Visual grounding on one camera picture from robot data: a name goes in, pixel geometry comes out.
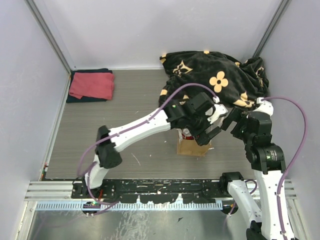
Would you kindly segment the burlap canvas cat-print bag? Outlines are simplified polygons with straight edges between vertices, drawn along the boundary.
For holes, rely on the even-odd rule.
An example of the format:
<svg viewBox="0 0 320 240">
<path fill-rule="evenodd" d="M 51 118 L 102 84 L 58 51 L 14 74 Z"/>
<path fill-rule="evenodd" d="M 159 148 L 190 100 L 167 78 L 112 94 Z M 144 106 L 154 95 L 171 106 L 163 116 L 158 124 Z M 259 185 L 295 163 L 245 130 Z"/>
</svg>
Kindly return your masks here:
<svg viewBox="0 0 320 240">
<path fill-rule="evenodd" d="M 208 145 L 199 146 L 195 139 L 186 140 L 182 138 L 182 129 L 177 129 L 177 154 L 183 156 L 204 157 L 206 153 L 213 149 L 212 141 Z"/>
</svg>

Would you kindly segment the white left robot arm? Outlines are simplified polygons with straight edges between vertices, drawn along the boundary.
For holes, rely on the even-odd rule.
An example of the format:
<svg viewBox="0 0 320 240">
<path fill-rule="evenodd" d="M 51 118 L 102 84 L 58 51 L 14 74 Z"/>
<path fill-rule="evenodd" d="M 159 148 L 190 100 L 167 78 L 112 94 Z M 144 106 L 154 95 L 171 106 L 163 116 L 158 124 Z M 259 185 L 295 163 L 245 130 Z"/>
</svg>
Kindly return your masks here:
<svg viewBox="0 0 320 240">
<path fill-rule="evenodd" d="M 201 92 L 184 103 L 168 99 L 150 114 L 126 125 L 111 129 L 101 126 L 93 163 L 84 173 L 82 192 L 88 198 L 97 197 L 108 171 L 122 163 L 120 153 L 149 136 L 177 129 L 198 146 L 208 145 L 221 132 L 219 125 L 227 113 L 217 97 L 210 98 Z"/>
</svg>

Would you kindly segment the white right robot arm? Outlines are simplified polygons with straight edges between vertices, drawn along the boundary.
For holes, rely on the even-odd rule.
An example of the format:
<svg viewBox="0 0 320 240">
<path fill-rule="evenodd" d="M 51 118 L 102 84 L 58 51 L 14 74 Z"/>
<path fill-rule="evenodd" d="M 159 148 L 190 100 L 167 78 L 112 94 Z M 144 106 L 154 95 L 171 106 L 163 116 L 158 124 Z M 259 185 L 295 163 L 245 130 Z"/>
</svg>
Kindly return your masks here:
<svg viewBox="0 0 320 240">
<path fill-rule="evenodd" d="M 245 156 L 253 169 L 259 190 L 260 205 L 247 189 L 239 172 L 224 172 L 219 179 L 219 191 L 232 197 L 246 225 L 248 240 L 295 240 L 291 227 L 285 186 L 282 178 L 286 170 L 283 150 L 272 143 L 272 106 L 260 106 L 252 112 L 234 108 L 222 123 L 226 130 L 232 122 L 236 125 L 230 132 L 243 141 Z"/>
</svg>

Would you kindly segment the red cola can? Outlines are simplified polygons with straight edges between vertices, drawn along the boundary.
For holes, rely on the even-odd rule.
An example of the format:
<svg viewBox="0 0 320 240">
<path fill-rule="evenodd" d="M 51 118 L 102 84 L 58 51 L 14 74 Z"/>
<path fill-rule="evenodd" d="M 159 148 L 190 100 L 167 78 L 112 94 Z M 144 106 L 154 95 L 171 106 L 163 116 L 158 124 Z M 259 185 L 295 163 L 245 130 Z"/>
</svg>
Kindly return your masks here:
<svg viewBox="0 0 320 240">
<path fill-rule="evenodd" d="M 187 128 L 181 130 L 181 136 L 184 140 L 194 140 L 194 137 L 191 135 L 190 131 Z"/>
</svg>

